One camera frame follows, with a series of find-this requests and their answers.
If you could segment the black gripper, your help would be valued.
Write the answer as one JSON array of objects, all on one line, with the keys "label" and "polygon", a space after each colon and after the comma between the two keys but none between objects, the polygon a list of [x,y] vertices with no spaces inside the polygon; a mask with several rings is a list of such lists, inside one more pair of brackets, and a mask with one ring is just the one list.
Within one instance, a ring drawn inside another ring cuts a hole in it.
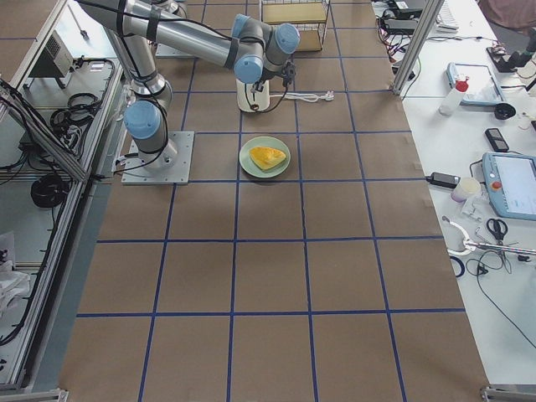
[{"label": "black gripper", "polygon": [[250,93],[251,94],[256,94],[256,93],[267,94],[268,93],[268,81],[267,80],[256,81],[255,83],[251,85]]}]

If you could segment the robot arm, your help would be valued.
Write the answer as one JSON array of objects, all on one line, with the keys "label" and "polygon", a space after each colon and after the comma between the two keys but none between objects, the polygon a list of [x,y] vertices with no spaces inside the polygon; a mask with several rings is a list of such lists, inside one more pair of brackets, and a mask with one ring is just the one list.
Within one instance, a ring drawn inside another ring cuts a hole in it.
[{"label": "robot arm", "polygon": [[152,6],[162,9],[168,13],[172,13],[179,18],[187,18],[187,4],[184,1],[178,0],[149,0]]},{"label": "robot arm", "polygon": [[270,26],[239,14],[231,34],[225,35],[144,1],[82,1],[80,6],[116,41],[121,64],[130,74],[136,99],[126,110],[125,126],[137,145],[136,170],[154,173],[171,167],[178,157],[168,131],[171,85],[157,69],[151,42],[233,71],[237,95],[246,97],[245,110],[254,113],[273,109],[267,80],[279,76],[289,85],[295,74],[290,57],[300,34],[290,23]]}]

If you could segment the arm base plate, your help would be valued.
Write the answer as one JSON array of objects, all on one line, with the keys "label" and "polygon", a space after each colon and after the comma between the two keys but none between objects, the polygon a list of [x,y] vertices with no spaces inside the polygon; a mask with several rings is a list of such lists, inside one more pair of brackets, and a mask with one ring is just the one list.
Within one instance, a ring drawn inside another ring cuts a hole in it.
[{"label": "arm base plate", "polygon": [[168,144],[162,154],[141,153],[126,160],[123,185],[186,185],[193,155],[194,132],[170,131]]},{"label": "arm base plate", "polygon": [[156,57],[160,59],[192,59],[193,55],[165,44],[158,44],[156,47]]}]

